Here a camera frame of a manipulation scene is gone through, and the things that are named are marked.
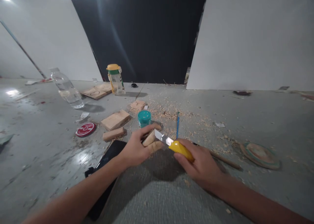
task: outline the black phone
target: black phone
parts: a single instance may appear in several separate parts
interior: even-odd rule
[[[93,174],[100,168],[102,168],[104,165],[106,165],[112,158],[116,157],[120,152],[124,149],[125,145],[127,143],[120,140],[115,140],[108,148],[108,150],[105,152],[105,154],[101,157],[98,165],[96,168],[90,167],[85,172],[85,177],[88,177],[89,175]],[[94,206],[91,208],[91,210],[88,212],[87,216],[93,220],[96,221],[102,212],[102,210],[105,207],[105,204],[109,198],[110,192],[112,188],[114,187],[115,179],[110,186],[105,190],[105,192],[100,196],[100,198],[97,200],[97,202],[94,204]]]

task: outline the white panel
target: white panel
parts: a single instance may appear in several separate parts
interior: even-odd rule
[[[207,0],[187,89],[314,90],[314,0]]]
[[[71,0],[2,2],[0,18],[46,76],[58,67],[71,80],[102,81]]]
[[[42,79],[32,62],[0,23],[0,76]]]

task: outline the person's left hand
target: person's left hand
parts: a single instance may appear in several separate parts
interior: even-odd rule
[[[154,128],[155,126],[151,124],[132,132],[130,140],[118,155],[122,158],[124,163],[128,166],[137,166],[151,155],[149,146],[144,147],[141,143],[141,138]]]

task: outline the yellow knife handle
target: yellow knife handle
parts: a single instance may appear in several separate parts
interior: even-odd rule
[[[174,142],[171,143],[171,145],[169,146],[169,149],[173,150],[176,153],[183,154],[187,158],[187,160],[189,160],[191,163],[194,162],[194,158],[193,158],[191,152],[188,151],[188,149],[185,148],[184,145],[182,145],[177,140],[175,140]]]

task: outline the green bottle with yellow lid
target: green bottle with yellow lid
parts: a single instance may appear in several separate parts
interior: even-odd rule
[[[117,64],[109,64],[107,67],[108,78],[111,84],[112,93],[115,95],[124,95],[124,85],[121,77],[122,69]]]

